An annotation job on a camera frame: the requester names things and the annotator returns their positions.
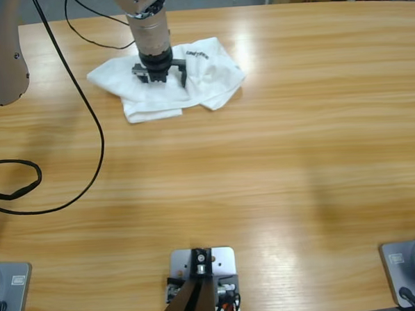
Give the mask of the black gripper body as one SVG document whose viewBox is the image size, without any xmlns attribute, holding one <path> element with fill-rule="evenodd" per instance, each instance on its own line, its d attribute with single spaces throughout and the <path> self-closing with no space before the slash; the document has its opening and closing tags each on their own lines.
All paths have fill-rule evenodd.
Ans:
<svg viewBox="0 0 415 311">
<path fill-rule="evenodd" d="M 147 55 L 139 52 L 140 62 L 147 69 L 147 74 L 140 75 L 138 78 L 143 83 L 158 81 L 165 83 L 167 81 L 168 70 L 172 66 L 173 59 L 172 48 L 168 47 L 162 54 Z"/>
</svg>

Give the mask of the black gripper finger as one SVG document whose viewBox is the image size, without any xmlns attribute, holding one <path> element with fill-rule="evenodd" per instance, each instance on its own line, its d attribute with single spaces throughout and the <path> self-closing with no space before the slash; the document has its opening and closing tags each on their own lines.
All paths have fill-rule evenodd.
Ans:
<svg viewBox="0 0 415 311">
<path fill-rule="evenodd" d="M 132 75 L 137 76 L 137 78 L 143 83 L 150 82 L 149 72 L 141 63 L 136 63 L 132 67 L 131 73 Z"/>
<path fill-rule="evenodd" d="M 181 73 L 181 86 L 184 88 L 187 81 L 187 63 L 185 59 L 172 59 L 171 65 L 178 68 Z"/>
</svg>

